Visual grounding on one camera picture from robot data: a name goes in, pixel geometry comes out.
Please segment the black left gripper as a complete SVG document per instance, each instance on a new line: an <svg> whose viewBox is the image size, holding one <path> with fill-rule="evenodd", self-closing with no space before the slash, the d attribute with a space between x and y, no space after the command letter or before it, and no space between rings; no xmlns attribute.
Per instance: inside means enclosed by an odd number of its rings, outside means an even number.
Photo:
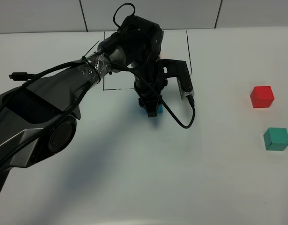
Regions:
<svg viewBox="0 0 288 225"><path fill-rule="evenodd" d="M142 69L136 70L149 85L154 88L160 97L165 87L164 82L159 80L158 61L149 61ZM141 108L146 108L148 117L156 117L158 106L162 105L159 98L141 80L135 77L134 89L139 96L138 102Z"/></svg>

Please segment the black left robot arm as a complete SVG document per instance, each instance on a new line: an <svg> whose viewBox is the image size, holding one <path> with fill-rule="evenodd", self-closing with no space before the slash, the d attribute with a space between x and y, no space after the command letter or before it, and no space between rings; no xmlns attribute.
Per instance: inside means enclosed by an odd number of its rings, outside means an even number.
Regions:
<svg viewBox="0 0 288 225"><path fill-rule="evenodd" d="M81 100L106 74L118 72L114 63L152 68L162 38L158 24L130 15L92 55L39 74L12 73L23 84L0 95L0 192L12 168L30 167L69 145Z"/></svg>

